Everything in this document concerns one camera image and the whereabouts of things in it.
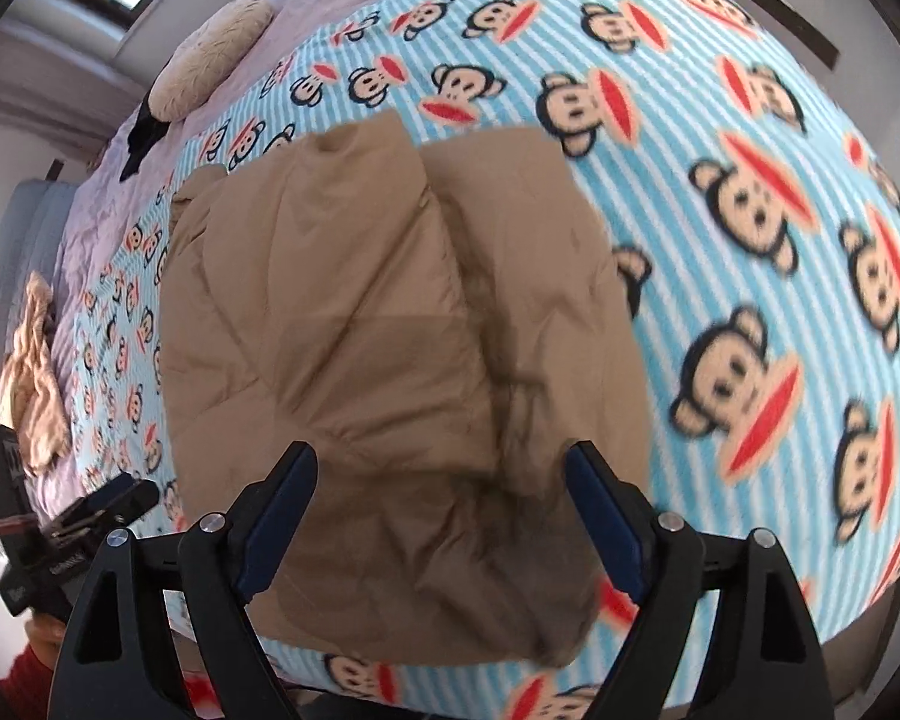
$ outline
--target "pillow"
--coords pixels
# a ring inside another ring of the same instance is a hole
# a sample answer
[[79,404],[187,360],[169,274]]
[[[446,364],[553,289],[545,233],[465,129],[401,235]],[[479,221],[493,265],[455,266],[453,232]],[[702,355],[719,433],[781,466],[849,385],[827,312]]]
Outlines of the pillow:
[[266,0],[228,2],[181,43],[149,93],[154,119],[175,122],[207,102],[274,18]]

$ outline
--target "red sleeve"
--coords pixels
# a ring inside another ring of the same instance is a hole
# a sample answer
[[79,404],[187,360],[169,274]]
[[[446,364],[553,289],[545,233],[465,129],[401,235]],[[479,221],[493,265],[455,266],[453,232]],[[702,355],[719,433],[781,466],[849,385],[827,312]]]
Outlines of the red sleeve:
[[47,720],[51,683],[53,671],[41,664],[34,650],[26,645],[10,666],[10,674],[0,680],[0,692],[20,720]]

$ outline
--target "tan jacket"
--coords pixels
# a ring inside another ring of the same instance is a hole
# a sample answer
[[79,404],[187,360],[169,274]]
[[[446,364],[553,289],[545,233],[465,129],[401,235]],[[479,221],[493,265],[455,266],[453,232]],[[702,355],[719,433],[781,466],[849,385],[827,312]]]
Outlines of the tan jacket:
[[650,428],[607,233],[559,147],[521,128],[418,151],[385,113],[194,187],[161,298],[187,514],[293,440],[320,461],[256,631],[402,664],[571,661],[598,561],[563,450],[591,439],[646,488]]

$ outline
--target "black clamp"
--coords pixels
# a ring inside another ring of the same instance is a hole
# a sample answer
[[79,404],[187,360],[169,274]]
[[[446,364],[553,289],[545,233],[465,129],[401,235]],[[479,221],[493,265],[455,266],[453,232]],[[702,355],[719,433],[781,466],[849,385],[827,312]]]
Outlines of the black clamp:
[[7,554],[0,597],[13,615],[34,608],[66,622],[106,535],[149,512],[160,493],[151,481],[122,473],[41,528],[25,482],[17,434],[0,425],[0,542]]
[[[566,456],[567,488],[610,581],[639,604],[631,632],[584,720],[655,720],[704,591],[717,619],[691,704],[698,720],[828,720],[823,656],[775,536],[701,535],[658,514],[620,482],[590,442]],[[186,533],[107,537],[74,608],[58,661],[50,720],[195,717],[176,661],[163,591],[182,590],[224,715],[298,720],[244,606],[265,590],[317,485],[317,455],[295,442],[266,480],[226,514]]]

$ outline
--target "metal rivet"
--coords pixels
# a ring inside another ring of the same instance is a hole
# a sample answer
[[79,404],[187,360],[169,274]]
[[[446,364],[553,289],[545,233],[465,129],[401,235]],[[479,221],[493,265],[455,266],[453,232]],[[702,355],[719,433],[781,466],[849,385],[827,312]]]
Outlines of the metal rivet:
[[122,547],[125,543],[127,543],[127,538],[130,538],[130,533],[126,528],[117,528],[115,531],[110,531],[106,535],[106,543],[111,547]]
[[677,533],[677,531],[681,530],[686,524],[683,521],[683,517],[674,512],[663,512],[656,521],[660,523],[660,527],[663,528],[663,530],[670,531],[671,533]]
[[776,543],[776,536],[766,528],[757,528],[754,531],[754,541],[765,549],[770,549]]
[[200,529],[204,533],[216,533],[220,528],[223,528],[224,525],[226,525],[226,517],[220,512],[204,514],[200,519]]

